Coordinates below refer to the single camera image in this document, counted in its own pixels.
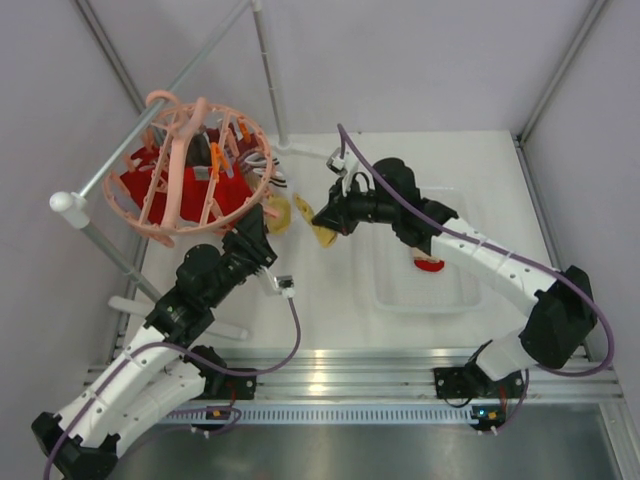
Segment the yellow sock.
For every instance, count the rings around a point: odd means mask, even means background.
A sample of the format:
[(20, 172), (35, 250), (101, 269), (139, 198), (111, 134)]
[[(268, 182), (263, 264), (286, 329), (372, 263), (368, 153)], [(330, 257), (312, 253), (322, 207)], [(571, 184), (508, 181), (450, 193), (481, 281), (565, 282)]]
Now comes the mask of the yellow sock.
[(266, 217), (268, 231), (273, 235), (284, 234), (291, 225), (291, 204), (286, 197), (273, 195), (268, 198), (273, 215)]
[(312, 223), (315, 212), (310, 204), (306, 200), (304, 200), (298, 193), (293, 194), (293, 200), (301, 217), (311, 228), (319, 245), (323, 248), (331, 247), (337, 239), (337, 233), (328, 228), (316, 226)]

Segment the pink round clip hanger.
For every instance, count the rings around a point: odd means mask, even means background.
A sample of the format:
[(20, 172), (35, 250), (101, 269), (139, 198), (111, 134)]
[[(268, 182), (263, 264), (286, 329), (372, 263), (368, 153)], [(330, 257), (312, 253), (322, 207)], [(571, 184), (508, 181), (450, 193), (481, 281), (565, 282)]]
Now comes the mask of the pink round clip hanger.
[(177, 236), (213, 233), (234, 227), (256, 204), (267, 219), (283, 218), (272, 202), (276, 171), (271, 145), (261, 125), (244, 113), (200, 97), (182, 102), (167, 90), (146, 102), (167, 102), (142, 147), (125, 154), (102, 182), (113, 211), (143, 237), (167, 247)]

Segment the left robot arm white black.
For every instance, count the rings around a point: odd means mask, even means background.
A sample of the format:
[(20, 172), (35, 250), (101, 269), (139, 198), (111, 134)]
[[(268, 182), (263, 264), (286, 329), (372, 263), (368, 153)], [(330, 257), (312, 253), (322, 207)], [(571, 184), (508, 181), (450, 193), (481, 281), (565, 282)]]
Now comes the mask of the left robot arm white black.
[(211, 347), (196, 340), (213, 310), (249, 277), (276, 259), (261, 205), (228, 231), (222, 246), (192, 247), (174, 286), (152, 307), (124, 351), (73, 402), (43, 412), (31, 429), (46, 455), (43, 476), (105, 479), (130, 447), (180, 405), (225, 388), (230, 371)]

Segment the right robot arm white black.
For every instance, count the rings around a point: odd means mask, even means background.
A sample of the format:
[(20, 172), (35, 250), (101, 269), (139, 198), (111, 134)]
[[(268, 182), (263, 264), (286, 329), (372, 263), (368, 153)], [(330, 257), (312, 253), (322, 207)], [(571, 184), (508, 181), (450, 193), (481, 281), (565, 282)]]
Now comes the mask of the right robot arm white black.
[(564, 367), (594, 329), (590, 280), (580, 268), (557, 271), (518, 260), (454, 209), (422, 196), (413, 170), (399, 158), (376, 162), (365, 189), (356, 180), (356, 161), (335, 154), (327, 166), (338, 178), (313, 226), (348, 236), (364, 222), (387, 225), (404, 245), (472, 274), (526, 316), (523, 327), (487, 341), (463, 366), (471, 397), (492, 395), (507, 376), (534, 365)]

